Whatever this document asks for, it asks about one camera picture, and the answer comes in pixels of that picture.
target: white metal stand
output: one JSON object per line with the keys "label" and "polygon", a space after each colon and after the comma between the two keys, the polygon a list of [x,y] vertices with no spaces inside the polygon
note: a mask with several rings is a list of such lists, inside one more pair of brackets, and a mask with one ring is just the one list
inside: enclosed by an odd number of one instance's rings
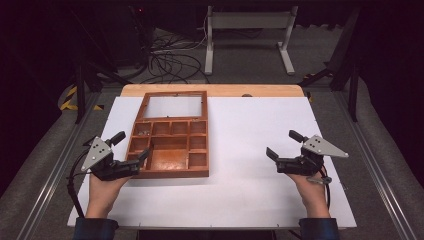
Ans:
{"label": "white metal stand", "polygon": [[208,43],[206,48],[205,74],[212,74],[213,29],[229,28],[285,28],[285,36],[282,42],[278,42],[278,49],[283,58],[284,67],[288,75],[294,75],[294,68],[287,53],[287,45],[293,30],[297,15],[297,6],[292,7],[290,12],[213,12],[212,6],[208,7]]}

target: person's right hand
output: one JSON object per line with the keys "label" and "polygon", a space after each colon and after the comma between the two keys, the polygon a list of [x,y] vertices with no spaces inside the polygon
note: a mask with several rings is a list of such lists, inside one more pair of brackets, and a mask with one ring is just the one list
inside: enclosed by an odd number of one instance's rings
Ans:
{"label": "person's right hand", "polygon": [[[327,202],[325,200],[324,185],[306,180],[306,176],[287,174],[295,183],[306,207],[308,218],[330,218]],[[314,178],[321,178],[318,172]]]}

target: gray carpet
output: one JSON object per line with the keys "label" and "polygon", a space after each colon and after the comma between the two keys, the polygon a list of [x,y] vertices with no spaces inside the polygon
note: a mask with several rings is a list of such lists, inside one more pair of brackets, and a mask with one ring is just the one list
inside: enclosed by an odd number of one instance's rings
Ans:
{"label": "gray carpet", "polygon": [[[211,83],[293,84],[303,75],[322,70],[341,33],[341,29],[297,27],[289,43],[289,54],[296,71],[287,76],[275,43],[282,37],[280,30],[264,31],[256,39],[246,39],[234,33],[220,33],[215,38],[215,56]],[[196,57],[203,66],[205,47],[184,51]],[[184,69],[180,74],[189,72]],[[150,77],[147,72],[133,82]],[[203,75],[190,78],[202,81]],[[333,159],[341,181],[347,187],[346,195],[358,227],[341,231],[342,239],[401,239],[378,192],[356,139],[337,104],[334,93],[323,91],[329,79],[308,88],[312,93],[311,107],[323,137],[349,152],[348,159]],[[122,87],[106,84],[96,104],[105,105],[103,111],[90,111],[86,124],[77,138],[71,159],[82,151],[81,144],[94,135],[100,135],[115,96]],[[358,125],[388,179],[399,205],[409,220],[417,239],[424,239],[424,191],[412,176],[395,143],[370,105],[366,86],[361,82],[358,99]],[[74,127],[75,111],[64,111],[59,120],[39,142],[6,193],[0,199],[0,239],[16,239],[37,200],[54,164]],[[65,171],[69,173],[70,162]],[[65,175],[61,177],[53,197],[36,226],[32,239],[70,239],[73,229],[66,226],[72,202],[67,194]],[[279,239],[296,239],[287,231],[278,231]],[[134,230],[120,229],[115,239],[135,239]]]}

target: person's left hand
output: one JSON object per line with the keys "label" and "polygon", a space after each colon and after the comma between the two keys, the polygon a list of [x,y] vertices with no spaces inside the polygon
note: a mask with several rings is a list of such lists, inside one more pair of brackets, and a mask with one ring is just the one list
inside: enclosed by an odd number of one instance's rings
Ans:
{"label": "person's left hand", "polygon": [[107,218],[112,210],[113,203],[118,197],[121,187],[131,177],[119,178],[113,181],[101,181],[94,174],[90,174],[90,198],[86,218]]}

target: yellow and black tape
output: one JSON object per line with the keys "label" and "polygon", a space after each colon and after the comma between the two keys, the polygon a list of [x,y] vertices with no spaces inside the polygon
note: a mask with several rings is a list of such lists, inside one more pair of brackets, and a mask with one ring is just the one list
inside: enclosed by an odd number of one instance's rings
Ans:
{"label": "yellow and black tape", "polygon": [[[65,100],[63,101],[62,106],[60,106],[60,110],[78,110],[77,105],[72,105],[71,100],[74,97],[75,93],[77,93],[77,86],[72,85],[71,89],[69,90],[68,94],[66,95]],[[95,105],[93,110],[104,110],[105,105]]]}

